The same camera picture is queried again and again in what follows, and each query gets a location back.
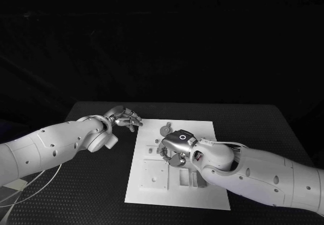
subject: white cable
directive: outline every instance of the white cable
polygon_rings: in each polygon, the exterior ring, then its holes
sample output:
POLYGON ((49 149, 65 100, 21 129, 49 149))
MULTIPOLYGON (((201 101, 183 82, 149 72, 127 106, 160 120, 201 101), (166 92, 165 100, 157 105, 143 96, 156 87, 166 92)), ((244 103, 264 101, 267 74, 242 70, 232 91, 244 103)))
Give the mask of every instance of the white cable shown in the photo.
POLYGON ((35 177, 35 179, 29 182, 29 184, 23 187, 23 189, 21 189, 19 191, 16 191, 9 197, 6 197, 2 201, 0 201, 0 203, 2 202, 5 202, 8 199, 11 199, 16 194, 19 194, 31 185, 32 185, 32 183, 39 179, 39 177, 41 177, 41 175, 44 174, 44 172, 45 171, 42 171, 42 173, 35 177))
POLYGON ((203 138, 203 137, 202 137, 202 140, 205 140, 205 141, 208 141, 208 142, 212 142, 212 143, 219 143, 219 144, 234 144, 234 145, 238 145, 238 146, 241 146, 241 147, 248 148, 247 145, 244 145, 244 144, 241 144, 241 143, 237 143, 237 142, 218 142, 218 141, 211 141, 211 140, 208 140, 208 139, 203 138))
POLYGON ((47 183, 47 185, 41 188, 41 190, 39 190, 35 194, 31 195, 31 196, 29 196, 26 199, 23 199, 21 202, 16 202, 15 204, 11 204, 11 205, 0 206, 0 208, 9 207, 9 206, 12 206, 12 205, 16 205, 16 204, 25 202, 25 201, 26 201, 28 199, 31 199, 36 194, 39 194, 39 192, 47 188, 47 186, 49 185, 51 181, 54 180, 54 178, 55 178, 55 176, 57 176, 57 174, 58 174, 58 172, 59 172, 61 166, 62 166, 62 164, 59 165, 59 168, 58 168, 58 170, 57 170, 57 173, 55 173, 52 179, 49 180, 49 182, 47 183))

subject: black table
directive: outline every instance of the black table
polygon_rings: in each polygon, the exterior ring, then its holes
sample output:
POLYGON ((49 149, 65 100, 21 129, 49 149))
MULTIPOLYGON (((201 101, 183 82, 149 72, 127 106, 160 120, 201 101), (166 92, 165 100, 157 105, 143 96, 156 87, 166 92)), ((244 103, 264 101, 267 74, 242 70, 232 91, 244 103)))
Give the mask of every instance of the black table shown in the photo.
MULTIPOLYGON (((239 142, 299 163, 313 165, 287 120, 273 105, 78 102, 67 117, 103 115, 124 105, 146 119, 214 121, 219 141, 239 142)), ((116 147, 83 151, 62 166, 45 191, 19 204, 11 224, 324 224, 314 212, 271 207, 228 192, 232 211, 124 203, 137 131, 114 127, 116 147)), ((51 179, 55 169, 23 192, 29 196, 51 179)))

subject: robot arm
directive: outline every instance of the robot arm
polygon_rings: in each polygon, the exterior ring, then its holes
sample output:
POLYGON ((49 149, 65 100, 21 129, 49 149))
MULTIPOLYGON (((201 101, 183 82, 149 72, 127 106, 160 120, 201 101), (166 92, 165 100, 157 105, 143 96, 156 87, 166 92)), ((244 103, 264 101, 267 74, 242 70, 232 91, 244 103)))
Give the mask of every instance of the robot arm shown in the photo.
POLYGON ((254 201, 324 214, 324 170, 239 143, 198 140, 183 130, 163 139, 160 155, 176 167, 189 160, 211 184, 254 201))
POLYGON ((70 161, 81 150, 110 149, 119 138, 113 126, 143 126, 134 111, 117 106, 104 116, 83 117, 35 131, 18 140, 0 144, 0 187, 16 179, 54 168, 70 161))

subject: black background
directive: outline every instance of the black background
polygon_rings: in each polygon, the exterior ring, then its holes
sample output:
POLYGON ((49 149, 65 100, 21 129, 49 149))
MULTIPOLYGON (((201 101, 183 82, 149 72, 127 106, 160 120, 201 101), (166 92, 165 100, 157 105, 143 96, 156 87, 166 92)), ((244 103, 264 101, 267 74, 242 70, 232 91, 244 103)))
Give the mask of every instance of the black background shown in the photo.
POLYGON ((322 1, 2 2, 0 141, 77 101, 273 104, 324 167, 323 23, 322 1))

